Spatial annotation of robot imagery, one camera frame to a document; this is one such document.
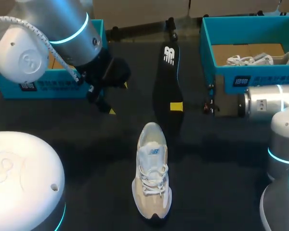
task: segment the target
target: white shoelace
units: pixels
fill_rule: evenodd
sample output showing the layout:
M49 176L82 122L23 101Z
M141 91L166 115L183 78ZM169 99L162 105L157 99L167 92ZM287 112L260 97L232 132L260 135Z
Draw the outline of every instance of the white shoelace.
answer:
M227 59L227 65L229 66L245 66L250 65L253 62L255 62L253 57L240 58L240 56L238 55L232 56L231 58Z
M168 172L168 166L163 165L163 171L158 171L157 169L150 169L148 170L148 173L145 174L141 167L139 166L139 170L141 173L141 181L143 183L143 192L145 195L151 194L151 195L157 195L159 194L162 196L162 193L165 191L165 186L164 186L164 178L167 175ZM160 177L154 177L150 176L151 173L157 172Z

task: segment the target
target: table surface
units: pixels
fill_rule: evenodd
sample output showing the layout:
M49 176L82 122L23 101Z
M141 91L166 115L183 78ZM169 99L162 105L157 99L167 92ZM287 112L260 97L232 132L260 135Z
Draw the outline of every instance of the table surface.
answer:
M160 230L263 231L260 196L269 124L203 115L205 98L198 43L181 42L179 82L185 111L180 138L168 143L173 198ZM62 231L152 230L135 206L137 141L156 121L152 90L160 43L112 43L111 52L130 65L128 90L111 89L107 100L117 115L97 112L86 100L4 100L0 131L38 136L60 156L66 174Z

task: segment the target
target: white cable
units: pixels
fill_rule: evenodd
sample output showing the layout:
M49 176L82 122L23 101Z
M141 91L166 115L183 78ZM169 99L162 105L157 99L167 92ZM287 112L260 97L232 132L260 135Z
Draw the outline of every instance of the white cable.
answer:
M28 22L26 22L26 21L24 21L22 19L15 18L15 17L10 17L10 16L0 16L0 22L20 25L20 26L23 26L23 27L29 29L30 31L32 31L36 36L38 36L42 40L42 42L46 45L46 47L48 48L50 53L64 67L64 69L66 71L68 71L68 73L73 77L73 79L76 82L79 82L78 75L73 71L72 68L69 67L69 65L66 62L64 62L64 60L61 58L61 56L57 53L57 51L49 43L48 38L39 29L37 29L32 24L30 24L30 23L28 23Z

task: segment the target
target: new balance logo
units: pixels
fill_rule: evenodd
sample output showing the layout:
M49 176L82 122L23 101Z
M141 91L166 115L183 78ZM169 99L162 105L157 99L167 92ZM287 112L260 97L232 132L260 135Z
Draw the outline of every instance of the new balance logo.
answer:
M164 52L164 61L168 62L171 65L174 65L174 49L165 47L165 52Z
M159 149L152 149L150 150L150 154L158 154Z

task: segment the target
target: black insole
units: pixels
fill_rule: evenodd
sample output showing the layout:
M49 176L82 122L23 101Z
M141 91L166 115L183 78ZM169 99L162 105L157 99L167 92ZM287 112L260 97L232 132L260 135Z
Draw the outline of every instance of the black insole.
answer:
M184 112L171 111L171 103L183 103L178 81L180 47L175 42L164 42L158 56L158 72L153 89L155 116L166 138L176 138L181 129Z

